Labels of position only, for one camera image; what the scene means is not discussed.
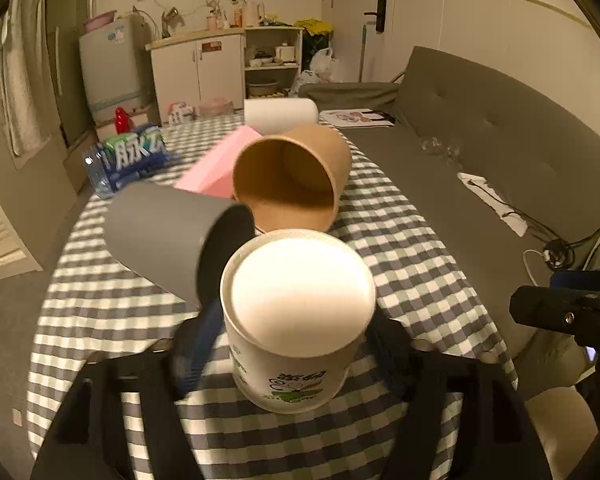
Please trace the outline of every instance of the white paper cup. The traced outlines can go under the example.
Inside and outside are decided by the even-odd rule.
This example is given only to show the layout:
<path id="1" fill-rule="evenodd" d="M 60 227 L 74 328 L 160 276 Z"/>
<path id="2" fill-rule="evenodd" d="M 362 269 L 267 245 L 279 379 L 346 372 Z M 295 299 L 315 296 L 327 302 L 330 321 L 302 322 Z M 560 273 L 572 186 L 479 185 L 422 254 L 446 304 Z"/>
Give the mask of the white paper cup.
<path id="1" fill-rule="evenodd" d="M 299 413 L 344 384 L 376 286 L 337 238 L 288 229 L 244 244 L 224 268 L 220 297 L 238 389 L 270 412 Z"/>

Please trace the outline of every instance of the faucet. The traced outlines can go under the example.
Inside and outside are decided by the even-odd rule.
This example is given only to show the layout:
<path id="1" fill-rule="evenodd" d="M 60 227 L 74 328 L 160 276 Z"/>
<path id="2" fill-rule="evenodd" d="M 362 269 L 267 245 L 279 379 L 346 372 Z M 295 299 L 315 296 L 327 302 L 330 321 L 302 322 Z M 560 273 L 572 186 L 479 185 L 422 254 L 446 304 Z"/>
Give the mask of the faucet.
<path id="1" fill-rule="evenodd" d="M 178 9 L 171 7 L 169 12 L 162 12 L 162 38 L 170 38 L 169 22 L 178 15 Z"/>

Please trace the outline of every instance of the table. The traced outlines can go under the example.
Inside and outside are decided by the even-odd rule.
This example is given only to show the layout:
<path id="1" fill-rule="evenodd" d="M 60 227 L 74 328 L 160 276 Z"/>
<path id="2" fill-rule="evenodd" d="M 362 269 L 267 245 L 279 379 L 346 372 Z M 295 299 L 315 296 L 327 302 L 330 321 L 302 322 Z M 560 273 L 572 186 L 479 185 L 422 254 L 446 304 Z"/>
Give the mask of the table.
<path id="1" fill-rule="evenodd" d="M 241 115 L 164 128 L 168 150 L 180 155 L 152 177 L 171 185 L 214 143 L 244 122 Z M 378 303 L 411 336 L 440 351 L 475 357 L 495 349 L 517 381 L 505 345 L 454 258 L 413 205 L 353 144 L 353 165 L 330 233 L 354 248 L 371 269 Z M 35 455 L 62 396 L 85 358 L 142 351 L 195 315 L 185 304 L 119 264 L 102 238 L 108 200 L 95 195 L 76 222 L 58 261 L 34 338 L 27 423 Z M 341 392 L 312 412 L 278 415 L 242 396 L 230 374 L 226 334 L 216 342 L 200 389 L 178 404 L 183 427 L 207 479 L 271 475 L 368 480 L 381 471 L 406 404 L 374 374 L 363 344 Z M 123 396 L 130 454 L 139 480 L 152 478 L 138 394 Z M 432 479 L 449 471 L 461 397 L 450 394 Z"/>

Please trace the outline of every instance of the white cabinet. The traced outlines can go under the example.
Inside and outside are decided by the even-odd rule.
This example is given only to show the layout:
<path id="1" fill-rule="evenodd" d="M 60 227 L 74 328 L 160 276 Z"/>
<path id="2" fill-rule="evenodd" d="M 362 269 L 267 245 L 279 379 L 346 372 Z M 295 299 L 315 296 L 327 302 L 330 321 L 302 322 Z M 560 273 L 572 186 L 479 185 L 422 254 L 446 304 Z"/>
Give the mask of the white cabinet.
<path id="1" fill-rule="evenodd" d="M 155 93 L 163 123 L 169 105 L 184 101 L 200 110 L 200 103 L 224 97 L 234 108 L 243 107 L 242 36 L 204 38 L 171 44 L 151 51 Z"/>

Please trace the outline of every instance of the white towel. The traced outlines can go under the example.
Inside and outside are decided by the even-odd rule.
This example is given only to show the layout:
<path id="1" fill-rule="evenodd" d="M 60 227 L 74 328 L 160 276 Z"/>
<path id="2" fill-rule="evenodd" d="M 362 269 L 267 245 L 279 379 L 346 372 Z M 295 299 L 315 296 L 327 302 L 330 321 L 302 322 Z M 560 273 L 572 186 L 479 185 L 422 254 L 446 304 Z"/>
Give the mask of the white towel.
<path id="1" fill-rule="evenodd" d="M 526 232 L 526 222 L 520 218 L 520 215 L 512 208 L 501 204 L 494 197 L 502 200 L 500 196 L 487 184 L 487 179 L 483 176 L 472 175 L 469 173 L 458 173 L 458 178 L 462 183 L 473 191 L 489 207 L 491 207 L 505 224 L 507 224 L 515 234 L 523 237 Z"/>
<path id="2" fill-rule="evenodd" d="M 31 158 L 58 122 L 46 49 L 45 0 L 10 0 L 1 17 L 0 89 L 13 153 Z"/>

